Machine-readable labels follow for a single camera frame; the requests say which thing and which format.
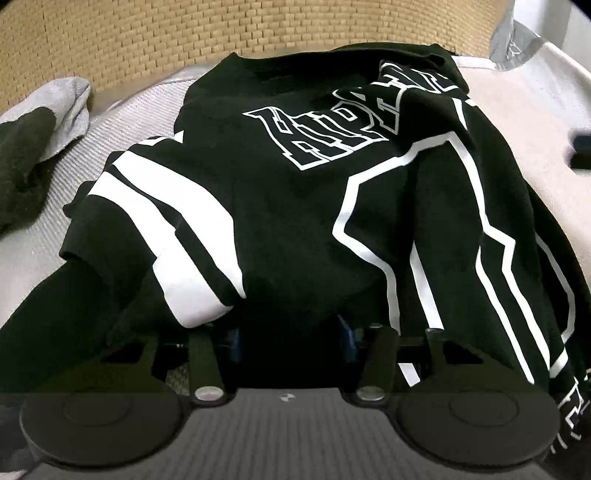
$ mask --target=black circular pad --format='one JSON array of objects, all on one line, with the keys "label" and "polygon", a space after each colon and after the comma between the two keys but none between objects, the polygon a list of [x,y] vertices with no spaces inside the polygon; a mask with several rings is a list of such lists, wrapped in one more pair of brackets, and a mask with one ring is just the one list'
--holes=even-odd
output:
[{"label": "black circular pad", "polygon": [[554,400],[509,372],[458,365],[401,399],[397,421],[419,449],[465,468],[511,468],[542,455],[558,433]]},{"label": "black circular pad", "polygon": [[94,372],[73,390],[34,394],[23,406],[21,427],[39,459],[83,468],[123,465],[165,445],[182,421],[175,393],[138,370]]}]

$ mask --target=black sweatshirt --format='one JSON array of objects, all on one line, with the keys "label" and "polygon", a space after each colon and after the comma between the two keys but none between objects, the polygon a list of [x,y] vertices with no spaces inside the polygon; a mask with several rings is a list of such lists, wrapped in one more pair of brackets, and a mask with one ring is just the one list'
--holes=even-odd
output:
[{"label": "black sweatshirt", "polygon": [[468,93],[439,46],[230,55],[189,88],[174,138],[111,154],[80,188],[66,264],[0,330],[0,391],[130,332],[248,310],[302,339],[339,313],[445,328],[548,391],[568,442],[589,398],[589,291]]}]

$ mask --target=blue part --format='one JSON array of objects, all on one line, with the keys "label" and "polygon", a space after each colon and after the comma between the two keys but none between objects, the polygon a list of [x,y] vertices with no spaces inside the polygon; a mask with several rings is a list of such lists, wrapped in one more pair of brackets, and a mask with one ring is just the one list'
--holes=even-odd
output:
[{"label": "blue part", "polygon": [[343,320],[341,315],[337,315],[339,318],[340,328],[340,343],[343,349],[343,357],[346,363],[354,364],[359,360],[359,349],[355,344],[355,335],[353,330],[347,325],[347,322]]},{"label": "blue part", "polygon": [[230,361],[235,364],[242,362],[242,342],[240,339],[240,330],[234,328],[230,330]]}]

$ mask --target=gray mat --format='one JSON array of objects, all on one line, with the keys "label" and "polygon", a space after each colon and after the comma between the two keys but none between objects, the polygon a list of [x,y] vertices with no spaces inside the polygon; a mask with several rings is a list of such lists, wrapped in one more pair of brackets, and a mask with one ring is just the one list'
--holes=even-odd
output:
[{"label": "gray mat", "polygon": [[193,412],[175,440],[133,466],[61,471],[27,480],[551,480],[538,465],[485,475],[438,465],[411,450],[377,410],[337,389],[240,390],[224,407]]}]

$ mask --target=tan woven panel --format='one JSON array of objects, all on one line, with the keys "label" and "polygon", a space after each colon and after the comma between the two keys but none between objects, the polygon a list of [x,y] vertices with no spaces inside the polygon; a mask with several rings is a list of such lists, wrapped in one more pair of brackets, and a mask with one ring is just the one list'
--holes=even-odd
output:
[{"label": "tan woven panel", "polygon": [[12,0],[0,11],[0,112],[57,77],[85,77],[101,92],[231,51],[398,41],[486,57],[507,2]]}]

